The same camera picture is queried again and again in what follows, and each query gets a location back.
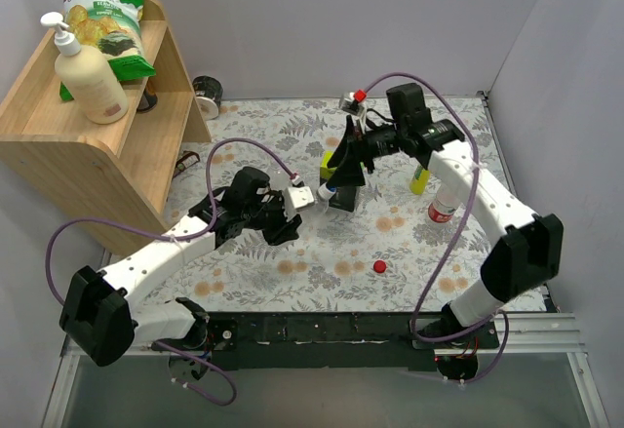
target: cassava chips bag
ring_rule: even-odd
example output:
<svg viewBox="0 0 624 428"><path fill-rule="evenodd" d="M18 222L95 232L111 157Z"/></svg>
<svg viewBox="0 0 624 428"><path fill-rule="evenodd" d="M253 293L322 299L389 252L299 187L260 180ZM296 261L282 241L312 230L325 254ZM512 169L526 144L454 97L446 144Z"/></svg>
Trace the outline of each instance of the cassava chips bag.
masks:
<svg viewBox="0 0 624 428"><path fill-rule="evenodd" d="M95 46L120 81L154 75L145 60L138 21L143 0L64 0L65 22L83 46ZM60 97L71 99L61 86Z"/></svg>

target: table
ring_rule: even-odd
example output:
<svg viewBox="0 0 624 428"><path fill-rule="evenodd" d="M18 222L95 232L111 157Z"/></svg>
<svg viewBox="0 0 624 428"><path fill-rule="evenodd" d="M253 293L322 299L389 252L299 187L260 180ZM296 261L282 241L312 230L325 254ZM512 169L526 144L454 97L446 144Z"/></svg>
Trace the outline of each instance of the table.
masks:
<svg viewBox="0 0 624 428"><path fill-rule="evenodd" d="M450 104L467 123L480 147L481 160L507 183L482 102L476 97L453 97ZM385 99L371 105L389 114ZM434 120L449 115L428 98ZM242 136L273 148L313 186L318 185L323 153L337 147L344 131L344 113L336 99L229 101L210 123L214 141ZM204 162L211 144L185 143L184 150ZM257 148L242 143L225 145L211 166L213 187L230 183L245 166L279 177L277 165ZM409 190L415 160L403 154L378 162L353 214L331 210L327 217L304 222L300 239L279 247L264 243L259 232L246 231L217 251L198 258L175 273L146 298L158 304L188 296L208 311L409 311L437 264L456 228L460 210L449 225L427 221L426 210L440 185L432 177L421 196ZM172 182L165 218L176 221L206 195L204 164L197 164ZM479 275L489 244L473 218L423 310L439 311ZM388 264L384 274L373 263ZM539 290L523 294L506 306L511 311L544 311Z"/></svg>

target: pump dispenser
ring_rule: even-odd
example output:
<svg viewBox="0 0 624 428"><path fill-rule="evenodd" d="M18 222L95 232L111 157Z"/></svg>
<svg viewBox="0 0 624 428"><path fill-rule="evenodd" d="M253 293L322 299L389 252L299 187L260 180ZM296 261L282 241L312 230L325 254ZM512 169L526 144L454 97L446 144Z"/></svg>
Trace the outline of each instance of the pump dispenser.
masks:
<svg viewBox="0 0 624 428"><path fill-rule="evenodd" d="M41 24L55 30L60 51L55 72L85 115L97 124L120 120L128 111L128 98L101 51L82 46L58 12L44 15Z"/></svg>

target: glass panel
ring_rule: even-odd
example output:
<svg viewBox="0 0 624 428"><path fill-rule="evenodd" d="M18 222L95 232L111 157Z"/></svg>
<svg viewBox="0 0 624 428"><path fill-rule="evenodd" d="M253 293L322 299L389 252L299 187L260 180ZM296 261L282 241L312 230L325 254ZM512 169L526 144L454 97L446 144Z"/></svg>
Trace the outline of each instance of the glass panel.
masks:
<svg viewBox="0 0 624 428"><path fill-rule="evenodd" d="M483 365L491 356L481 356ZM454 384L401 369L239 370L239 399L214 406L170 381L167 358L82 358L65 427L589 426L566 354L506 355L483 381ZM226 398L216 374L200 382Z"/></svg>

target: plastic bottle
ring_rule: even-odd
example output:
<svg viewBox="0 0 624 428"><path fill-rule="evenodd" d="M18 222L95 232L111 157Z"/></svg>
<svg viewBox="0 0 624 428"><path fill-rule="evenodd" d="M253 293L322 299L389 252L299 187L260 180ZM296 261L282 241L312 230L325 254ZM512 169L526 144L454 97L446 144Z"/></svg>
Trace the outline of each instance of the plastic bottle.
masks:
<svg viewBox="0 0 624 428"><path fill-rule="evenodd" d="M98 48L82 46L58 12L41 18L41 24L56 31L55 45L60 55L55 72L71 92L80 109L94 123L109 124L128 111L128 98L108 61Z"/></svg>
<svg viewBox="0 0 624 428"><path fill-rule="evenodd" d="M328 224L329 215L326 215L330 208L330 199L335 194L335 189L327 188L323 183L315 193L314 207L307 209L301 214L303 224L313 229L323 228Z"/></svg>
<svg viewBox="0 0 624 428"><path fill-rule="evenodd" d="M427 181L429 180L429 171L422 168L421 165L418 165L416 171L413 174L413 178L411 179L411 183L409 184L409 190L416 195L420 195L425 192L425 187L427 187Z"/></svg>
<svg viewBox="0 0 624 428"><path fill-rule="evenodd" d="M435 223L447 223L459 207L459 199L444 184L436 193L436 198L429 205L427 213Z"/></svg>

